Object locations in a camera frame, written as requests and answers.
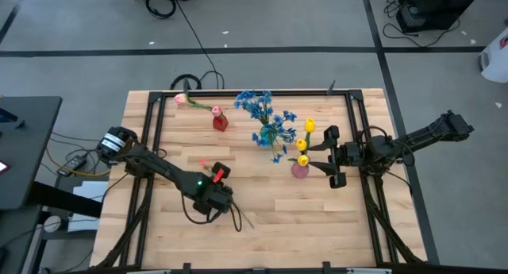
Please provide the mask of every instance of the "black stand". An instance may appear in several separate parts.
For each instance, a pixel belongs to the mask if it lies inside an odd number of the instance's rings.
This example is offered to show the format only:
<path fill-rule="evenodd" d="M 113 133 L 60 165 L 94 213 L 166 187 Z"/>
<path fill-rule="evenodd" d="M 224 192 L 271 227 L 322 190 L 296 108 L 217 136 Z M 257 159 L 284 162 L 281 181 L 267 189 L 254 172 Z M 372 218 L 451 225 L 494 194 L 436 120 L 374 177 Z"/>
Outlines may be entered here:
<path fill-rule="evenodd" d="M 33 182 L 27 204 L 56 207 L 94 218 L 101 217 L 102 204 L 43 183 Z"/>

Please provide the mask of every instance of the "pink flower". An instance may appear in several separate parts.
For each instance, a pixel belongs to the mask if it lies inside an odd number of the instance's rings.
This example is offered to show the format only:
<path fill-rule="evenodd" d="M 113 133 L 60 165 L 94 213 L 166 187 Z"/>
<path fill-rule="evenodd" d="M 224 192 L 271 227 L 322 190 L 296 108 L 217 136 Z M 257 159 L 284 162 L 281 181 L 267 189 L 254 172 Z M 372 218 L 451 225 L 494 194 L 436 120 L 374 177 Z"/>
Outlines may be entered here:
<path fill-rule="evenodd" d="M 188 103 L 189 102 L 189 98 L 187 97 L 186 94 L 179 94 L 179 95 L 176 95 L 173 100 L 175 101 L 175 104 L 178 106 L 180 104 L 183 104 L 183 103 Z"/>
<path fill-rule="evenodd" d="M 219 106 L 214 106 L 214 108 L 212 108 L 212 114 L 215 117 L 221 116 L 221 114 L 222 114 L 222 108 L 219 107 Z"/>

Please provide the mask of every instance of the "metal frame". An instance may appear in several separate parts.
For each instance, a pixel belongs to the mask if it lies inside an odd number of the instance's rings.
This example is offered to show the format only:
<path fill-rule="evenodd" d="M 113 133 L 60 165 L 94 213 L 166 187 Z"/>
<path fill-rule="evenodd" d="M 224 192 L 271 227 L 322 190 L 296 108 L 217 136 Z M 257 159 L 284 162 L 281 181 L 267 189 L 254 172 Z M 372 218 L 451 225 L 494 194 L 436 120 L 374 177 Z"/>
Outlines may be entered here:
<path fill-rule="evenodd" d="M 190 95 L 192 97 L 235 97 L 238 94 L 239 91 L 190 91 Z M 145 114 L 144 119 L 144 127 L 143 127 L 143 134 L 141 137 L 141 143 L 146 145 L 148 142 L 148 132 L 150 130 L 150 125 L 152 123 L 152 113 L 154 109 L 154 105 L 156 102 L 159 103 L 159 112 L 157 114 L 156 119 L 156 130 L 155 130 L 155 136 L 153 140 L 152 149 L 157 150 L 160 147 L 160 134 L 162 131 L 162 124 L 164 120 L 164 109 L 165 109 L 165 103 L 168 98 L 172 98 L 175 95 L 177 95 L 178 91 L 170 91 L 170 92 L 161 92 L 161 91 L 155 91 L 150 92 L 148 96 L 148 105 L 147 110 Z M 343 96 L 346 102 L 346 107 L 348 109 L 348 119 L 349 119 L 349 125 L 351 127 L 351 131 L 353 134 L 353 139 L 356 139 L 357 135 L 359 134 L 358 126 L 356 124 L 356 117 L 353 109 L 353 101 L 356 101 L 359 110 L 360 110 L 360 120 L 362 127 L 366 129 L 366 136 L 370 137 L 371 133 L 368 129 L 368 119 L 367 119 L 367 111 L 365 109 L 364 105 L 364 97 L 362 94 L 362 90 L 333 90 L 333 91 L 327 91 L 327 90 L 308 90 L 308 91 L 301 91 L 301 90 L 288 90 L 288 91 L 272 91 L 271 92 L 273 96 L 323 96 L 323 95 L 329 95 L 329 96 Z M 379 241 L 379 234 L 377 230 L 376 225 L 376 219 L 378 221 L 380 219 L 384 218 L 384 222 L 380 223 L 383 228 L 387 226 L 390 228 L 391 235 L 388 235 L 387 232 L 387 243 L 390 253 L 390 259 L 391 263 L 398 263 L 398 257 L 397 257 L 397 250 L 394 243 L 395 240 L 398 239 L 398 242 L 401 242 L 400 238 L 397 236 L 397 234 L 392 231 L 393 229 L 390 226 L 390 219 L 387 212 L 387 203 L 384 196 L 383 191 L 383 184 L 380 180 L 380 178 L 375 178 L 375 191 L 378 197 L 378 204 L 379 209 L 377 209 L 376 206 L 373 206 L 371 203 L 373 203 L 373 198 L 370 193 L 370 186 L 368 182 L 367 176 L 363 173 L 363 171 L 360 169 L 360 179 L 362 184 L 362 190 L 364 194 L 364 201 L 365 201 L 365 207 L 367 210 L 368 215 L 368 224 L 369 224 L 369 230 L 371 234 L 371 241 L 372 241 L 372 248 L 374 253 L 374 258 L 376 265 L 381 265 L 382 263 L 385 263 L 383 261 L 383 254 L 381 252 L 381 246 Z M 140 190 L 140 180 L 141 178 L 136 178 L 133 182 L 133 191 L 131 194 L 131 199 L 129 202 L 129 212 L 127 216 L 127 222 L 126 227 L 133 221 L 134 214 L 136 213 L 137 208 L 137 196 Z M 145 199 L 148 199 L 148 201 L 151 200 L 152 197 L 152 191 L 153 191 L 153 178 L 149 178 L 147 182 L 147 187 L 145 188 Z M 144 243 L 146 240 L 146 231 L 148 228 L 148 214 L 142 218 L 140 223 L 140 232 L 139 237 L 137 239 L 137 248 L 136 248 L 136 262 L 135 265 L 138 267 L 141 267 L 143 262 L 143 252 L 144 252 Z M 129 256 L 129 247 L 125 247 L 124 251 L 121 252 L 121 259 L 120 259 L 120 266 L 126 266 L 127 260 Z M 191 264 L 185 263 L 183 266 L 183 269 L 181 270 L 174 270 L 172 269 L 171 272 L 174 273 L 189 273 L 191 269 Z M 253 273 L 255 269 L 206 269 L 206 270 L 193 270 L 193 272 L 220 272 L 220 273 L 227 273 L 227 272 L 248 272 Z M 280 273 L 335 273 L 335 272 L 346 272 L 346 268 L 331 268 L 328 261 L 323 262 L 323 268 L 270 268 L 270 272 L 280 272 Z"/>

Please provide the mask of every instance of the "yellow tulip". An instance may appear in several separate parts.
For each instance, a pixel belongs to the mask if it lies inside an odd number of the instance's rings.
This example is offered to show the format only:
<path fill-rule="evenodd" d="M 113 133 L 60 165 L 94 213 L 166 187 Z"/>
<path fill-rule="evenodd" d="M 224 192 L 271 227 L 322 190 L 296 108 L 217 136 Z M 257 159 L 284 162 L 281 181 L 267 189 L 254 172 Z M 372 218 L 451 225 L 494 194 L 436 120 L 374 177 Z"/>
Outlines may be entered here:
<path fill-rule="evenodd" d="M 309 163 L 309 157 L 307 155 L 301 155 L 298 158 L 298 164 L 300 166 L 305 167 L 305 166 L 307 166 L 308 163 Z"/>
<path fill-rule="evenodd" d="M 316 121 L 313 120 L 312 118 L 307 118 L 307 120 L 305 120 L 305 131 L 307 131 L 308 133 L 312 133 L 314 132 L 315 129 L 316 129 Z"/>
<path fill-rule="evenodd" d="M 307 149 L 307 142 L 303 139 L 298 139 L 296 141 L 296 148 L 299 150 L 299 151 L 305 151 Z"/>

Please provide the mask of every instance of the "wooden table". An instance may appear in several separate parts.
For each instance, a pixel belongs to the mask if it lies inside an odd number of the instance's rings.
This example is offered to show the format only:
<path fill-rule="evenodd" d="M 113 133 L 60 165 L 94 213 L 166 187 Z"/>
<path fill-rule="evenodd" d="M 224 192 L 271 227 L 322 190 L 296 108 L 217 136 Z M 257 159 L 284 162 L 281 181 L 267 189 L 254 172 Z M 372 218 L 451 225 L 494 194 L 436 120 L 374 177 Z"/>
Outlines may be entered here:
<path fill-rule="evenodd" d="M 125 106 L 122 126 L 142 134 L 148 91 L 131 91 Z M 394 134 L 391 117 L 382 89 L 364 89 L 364 102 L 371 125 Z M 348 185 L 330 189 L 328 178 L 315 168 L 305 179 L 295 179 L 287 158 L 298 156 L 292 145 L 280 164 L 273 164 L 271 151 L 256 146 L 252 132 L 260 128 L 244 110 L 233 108 L 234 98 L 199 98 L 200 103 L 219 105 L 229 119 L 229 127 L 221 133 L 212 129 L 212 115 L 204 110 L 176 109 L 170 99 L 164 112 L 161 148 L 166 160 L 184 170 L 201 171 L 200 160 L 221 161 L 232 169 L 225 181 L 234 190 L 234 199 L 254 224 L 244 220 L 244 229 L 233 228 L 230 214 L 222 215 L 211 225 L 197 226 L 184 216 L 180 193 L 168 180 L 157 176 L 148 220 L 143 268 L 182 268 L 191 262 L 192 268 L 320 268 L 322 261 L 333 267 L 375 266 L 371 237 L 360 185 L 358 168 L 344 168 Z M 322 141 L 322 131 L 330 125 L 341 130 L 340 143 L 352 140 L 345 99 L 335 96 L 273 97 L 276 114 L 289 110 L 298 115 L 294 127 L 298 137 L 304 137 L 306 118 L 314 118 L 317 128 L 311 144 Z M 152 146 L 156 121 L 147 146 Z M 362 129 L 358 108 L 356 120 Z M 326 161 L 327 152 L 313 152 L 311 159 Z M 394 165 L 391 171 L 405 177 L 403 167 Z M 110 184 L 124 174 L 123 167 L 112 169 Z M 133 178 L 127 177 L 111 189 L 102 208 L 102 217 L 90 265 L 101 261 L 125 228 Z M 425 250 L 421 240 L 414 205 L 408 186 L 390 175 L 384 176 L 391 223 L 404 242 L 421 259 Z M 194 218 L 201 218 L 187 209 Z M 387 243 L 380 227 L 383 257 L 388 260 Z M 131 240 L 129 263 L 134 261 L 137 233 Z"/>

